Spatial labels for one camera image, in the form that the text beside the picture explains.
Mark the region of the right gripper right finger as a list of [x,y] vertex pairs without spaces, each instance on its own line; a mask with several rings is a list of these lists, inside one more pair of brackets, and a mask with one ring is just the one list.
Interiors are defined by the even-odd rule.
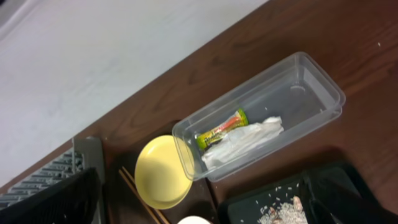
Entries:
[[309,223],[397,223],[397,214],[378,202],[356,169],[345,173],[342,182],[319,169],[299,174],[298,196]]

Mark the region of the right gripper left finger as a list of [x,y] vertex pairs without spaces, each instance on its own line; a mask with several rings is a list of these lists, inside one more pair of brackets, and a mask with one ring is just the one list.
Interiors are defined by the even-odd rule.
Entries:
[[1,224],[91,223],[100,193],[96,169],[85,169],[1,210]]

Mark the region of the rice and food scraps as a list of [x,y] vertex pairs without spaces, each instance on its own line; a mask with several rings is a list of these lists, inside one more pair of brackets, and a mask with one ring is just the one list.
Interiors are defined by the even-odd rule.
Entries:
[[300,197],[297,195],[299,184],[275,188],[271,202],[260,209],[259,224],[308,224]]

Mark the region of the yellow plastic plate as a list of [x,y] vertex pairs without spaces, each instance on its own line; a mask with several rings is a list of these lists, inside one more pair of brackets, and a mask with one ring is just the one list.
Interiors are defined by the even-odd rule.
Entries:
[[143,147],[136,161],[134,180],[141,199],[159,210],[178,205],[193,183],[185,174],[171,135],[156,137]]

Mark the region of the white napkin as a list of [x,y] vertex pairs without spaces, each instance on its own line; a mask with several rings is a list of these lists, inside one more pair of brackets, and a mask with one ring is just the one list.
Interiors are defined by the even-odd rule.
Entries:
[[230,131],[218,144],[211,146],[201,159],[207,169],[215,169],[276,138],[283,131],[280,116],[269,117],[262,123],[253,123],[236,128]]

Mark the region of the white bowl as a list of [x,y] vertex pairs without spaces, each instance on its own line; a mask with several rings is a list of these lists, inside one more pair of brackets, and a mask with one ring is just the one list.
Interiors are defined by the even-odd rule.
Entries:
[[177,224],[212,224],[212,222],[199,216],[188,216],[181,219]]

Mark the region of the green yellow snack wrapper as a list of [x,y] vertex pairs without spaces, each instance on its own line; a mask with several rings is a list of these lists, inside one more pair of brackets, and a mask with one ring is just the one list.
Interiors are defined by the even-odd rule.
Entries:
[[197,145],[204,151],[213,143],[222,140],[233,129],[247,126],[248,124],[247,116],[240,108],[223,123],[205,133],[197,135]]

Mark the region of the black waste tray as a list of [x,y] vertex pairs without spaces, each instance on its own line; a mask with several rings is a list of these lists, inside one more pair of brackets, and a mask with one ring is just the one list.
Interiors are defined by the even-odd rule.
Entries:
[[300,181],[305,174],[314,173],[326,177],[356,195],[379,205],[376,197],[359,172],[351,164],[334,162],[262,186],[256,190],[230,198],[218,207],[221,223],[261,223],[270,208],[280,210],[282,204],[293,204],[293,197],[299,194]]

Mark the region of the grey plastic dishwasher rack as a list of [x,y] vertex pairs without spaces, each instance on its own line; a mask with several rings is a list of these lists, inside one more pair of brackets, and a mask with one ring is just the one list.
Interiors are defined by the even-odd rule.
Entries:
[[89,168],[96,169],[101,183],[101,193],[91,223],[105,224],[106,214],[103,200],[104,155],[102,142],[98,138],[74,140],[69,150],[14,184],[6,193],[1,195],[1,210]]

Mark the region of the clear plastic waste bin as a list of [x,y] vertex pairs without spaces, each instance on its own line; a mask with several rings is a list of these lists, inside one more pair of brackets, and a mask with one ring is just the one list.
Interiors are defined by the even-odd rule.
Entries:
[[[294,53],[232,89],[172,129],[186,177],[217,182],[261,160],[333,121],[342,113],[346,96],[308,54]],[[227,121],[242,110],[250,124],[267,118],[281,119],[283,131],[273,139],[259,138],[253,147],[228,159],[206,165],[199,135]]]

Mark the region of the dark brown serving tray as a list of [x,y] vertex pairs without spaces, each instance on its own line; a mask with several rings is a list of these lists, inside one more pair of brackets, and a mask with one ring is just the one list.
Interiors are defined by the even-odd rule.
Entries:
[[[125,167],[133,175],[136,162],[142,148],[152,139],[169,135],[177,121],[171,121],[142,138],[134,139],[127,135],[130,143],[107,134],[104,137],[104,154],[108,160],[104,195],[108,206],[110,223],[154,223],[155,220],[140,203],[137,196],[129,188],[119,171]],[[175,207],[162,210],[161,213],[169,223],[178,223],[185,217],[198,216],[211,223],[219,223],[216,206],[213,201],[208,182],[194,182],[187,196]]]

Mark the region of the left wooden chopstick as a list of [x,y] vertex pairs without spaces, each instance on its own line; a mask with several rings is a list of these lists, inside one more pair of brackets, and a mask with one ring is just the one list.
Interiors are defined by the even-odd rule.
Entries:
[[152,219],[156,222],[156,224],[162,224],[162,222],[157,218],[156,214],[149,208],[149,206],[141,199],[139,196],[136,188],[134,187],[133,183],[128,179],[127,175],[122,171],[118,170],[119,175],[123,178],[127,186],[130,188],[130,190],[133,192],[133,194],[137,197],[137,199],[140,201],[142,206],[146,209],[148,214],[152,217]]

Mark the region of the wooden chopstick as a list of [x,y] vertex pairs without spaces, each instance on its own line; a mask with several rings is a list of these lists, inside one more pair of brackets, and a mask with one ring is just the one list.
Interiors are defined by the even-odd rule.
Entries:
[[141,199],[139,196],[136,188],[134,187],[133,183],[128,179],[127,175],[122,171],[118,170],[119,175],[123,178],[127,186],[130,188],[130,190],[133,192],[133,194],[137,197],[137,199],[140,201],[142,206],[146,209],[148,214],[152,217],[152,219],[156,222],[156,224],[162,224],[162,222],[157,218],[156,214],[149,208],[149,206]]
[[[133,176],[128,172],[128,170],[125,167],[122,167],[120,170],[122,170],[127,175],[128,179],[133,183],[134,187],[136,188],[135,180],[134,180]],[[156,214],[157,218],[162,222],[162,224],[170,224],[168,219],[162,214],[162,212],[160,210],[152,208],[150,206],[149,206],[149,208]]]

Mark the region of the right wooden chopstick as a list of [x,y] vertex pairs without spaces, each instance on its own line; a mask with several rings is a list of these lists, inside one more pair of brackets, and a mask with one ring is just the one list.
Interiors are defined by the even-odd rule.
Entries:
[[[128,179],[133,183],[134,187],[136,188],[135,180],[134,180],[133,176],[128,172],[128,170],[125,167],[122,167],[120,170],[122,170],[127,175]],[[150,206],[149,206],[149,208],[156,214],[157,218],[162,222],[162,224],[170,224],[168,219],[162,214],[162,212],[160,210],[152,208]]]

